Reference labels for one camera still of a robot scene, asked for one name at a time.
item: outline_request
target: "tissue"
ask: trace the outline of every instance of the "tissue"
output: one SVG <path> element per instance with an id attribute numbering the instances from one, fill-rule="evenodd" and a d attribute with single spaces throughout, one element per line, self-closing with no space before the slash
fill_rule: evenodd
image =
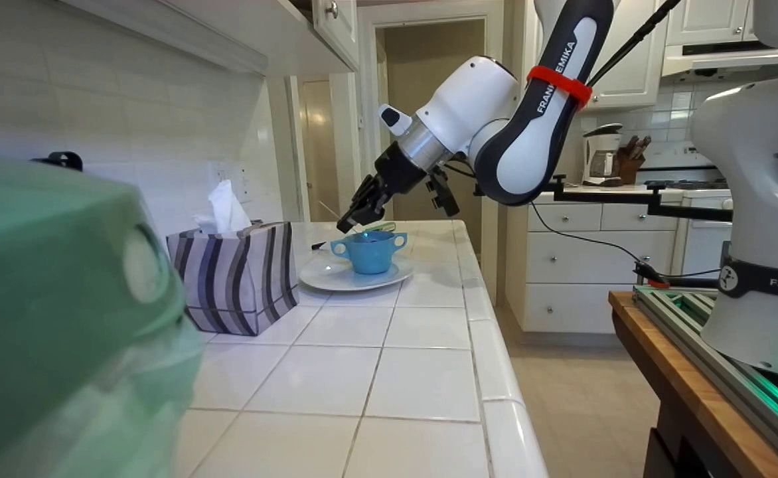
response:
<path id="1" fill-rule="evenodd" d="M 207 202 L 213 207 L 213 223 L 219 238 L 237 238 L 237 232 L 246 228 L 251 222 L 246 210 L 234 196 L 230 182 L 219 182 L 210 194 Z"/>

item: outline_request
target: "wooden table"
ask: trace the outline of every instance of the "wooden table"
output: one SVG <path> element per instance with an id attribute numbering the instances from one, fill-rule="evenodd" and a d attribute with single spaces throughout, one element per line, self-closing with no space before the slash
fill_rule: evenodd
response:
<path id="1" fill-rule="evenodd" d="M 608 301 L 615 335 L 661 402 L 658 423 L 651 430 L 646 478 L 778 475 L 776 450 L 635 305 L 632 293 L 611 293 Z"/>

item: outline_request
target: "green object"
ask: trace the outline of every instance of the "green object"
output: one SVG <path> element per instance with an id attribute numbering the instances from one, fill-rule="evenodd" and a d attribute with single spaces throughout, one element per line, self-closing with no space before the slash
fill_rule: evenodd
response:
<path id="1" fill-rule="evenodd" d="M 0 161 L 0 471 L 10 454 L 44 461 L 16 463 L 19 475 L 77 461 L 80 475 L 120 475 L 142 447 L 169 451 L 162 430 L 186 410 L 198 358 L 180 313 L 134 190 Z M 67 447 L 44 447 L 60 434 Z"/>

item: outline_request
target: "cable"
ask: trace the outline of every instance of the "cable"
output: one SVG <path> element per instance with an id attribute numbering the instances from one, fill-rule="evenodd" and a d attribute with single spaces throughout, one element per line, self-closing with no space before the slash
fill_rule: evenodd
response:
<path id="1" fill-rule="evenodd" d="M 705 271 L 692 271 L 692 275 L 679 275 L 679 276 L 705 276 L 705 275 L 716 275 L 723 269 L 705 269 Z"/>
<path id="2" fill-rule="evenodd" d="M 608 74 L 608 70 L 612 70 L 632 49 L 638 49 L 638 44 L 642 44 L 654 29 L 655 25 L 661 25 L 669 11 L 676 5 L 679 0 L 665 0 L 661 4 L 654 17 L 640 28 L 635 29 L 635 34 L 594 73 L 594 78 L 587 84 L 587 85 L 598 85 L 602 74 Z"/>
<path id="3" fill-rule="evenodd" d="M 590 238 L 577 238 L 577 235 L 565 235 L 565 232 L 558 232 L 558 228 L 550 228 L 550 223 L 545 222 L 545 216 L 538 212 L 538 207 L 533 202 L 527 202 L 531 210 L 535 212 L 535 219 L 542 222 L 542 227 L 558 238 L 567 238 L 567 239 L 577 239 L 577 243 L 590 243 L 590 246 L 602 246 L 602 248 L 611 248 L 611 251 L 618 251 L 623 255 L 630 255 L 635 264 L 646 264 L 642 259 L 638 259 L 632 251 L 620 248 L 620 246 L 612 246 L 612 243 L 599 243 L 599 239 L 590 239 Z"/>

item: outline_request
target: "kitchen counter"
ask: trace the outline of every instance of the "kitchen counter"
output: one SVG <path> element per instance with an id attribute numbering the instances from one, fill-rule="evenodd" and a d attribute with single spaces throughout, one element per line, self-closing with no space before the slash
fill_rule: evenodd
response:
<path id="1" fill-rule="evenodd" d="M 332 227 L 300 227 L 296 264 Z M 261 338 L 203 338 L 174 475 L 546 475 L 468 232 L 399 223 L 411 280 L 303 291 Z"/>
<path id="2" fill-rule="evenodd" d="M 565 186 L 567 194 L 651 194 L 648 186 L 642 183 L 630 183 L 630 186 Z M 731 190 L 661 190 L 661 196 L 716 196 L 716 199 L 728 199 Z M 538 196 L 542 202 L 551 202 L 551 191 L 545 191 Z"/>

